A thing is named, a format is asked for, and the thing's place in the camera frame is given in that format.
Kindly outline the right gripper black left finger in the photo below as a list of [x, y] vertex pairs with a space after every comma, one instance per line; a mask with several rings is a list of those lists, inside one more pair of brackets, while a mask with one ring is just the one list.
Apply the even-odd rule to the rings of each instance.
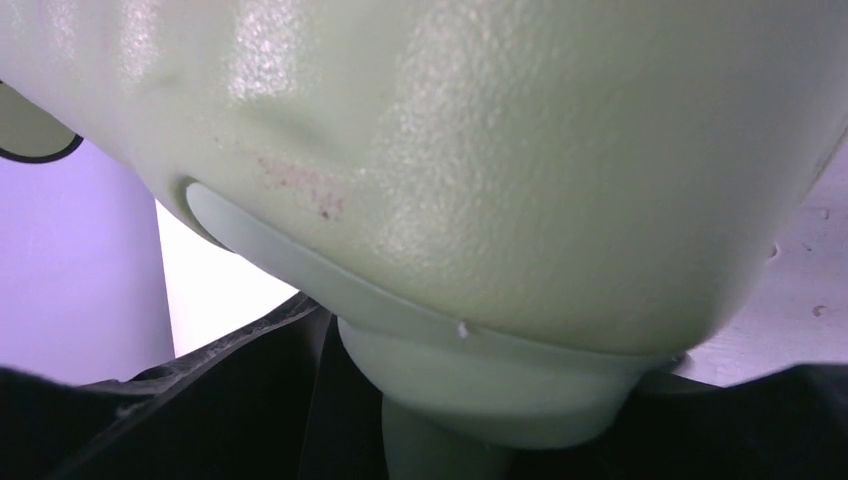
[[127, 381], [1, 371], [5, 479], [383, 479], [381, 397], [299, 294]]

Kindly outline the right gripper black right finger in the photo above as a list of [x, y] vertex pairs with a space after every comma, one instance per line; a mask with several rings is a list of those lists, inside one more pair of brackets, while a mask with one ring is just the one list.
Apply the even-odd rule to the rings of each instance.
[[731, 387], [671, 376], [579, 447], [521, 452], [513, 479], [844, 479], [847, 367], [798, 365]]

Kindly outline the green suitcase with blue lining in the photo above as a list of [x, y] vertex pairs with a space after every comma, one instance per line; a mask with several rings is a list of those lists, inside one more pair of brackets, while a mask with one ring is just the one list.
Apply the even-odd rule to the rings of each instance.
[[337, 317], [393, 479], [585, 443], [847, 137], [843, 1], [5, 1], [1, 78]]

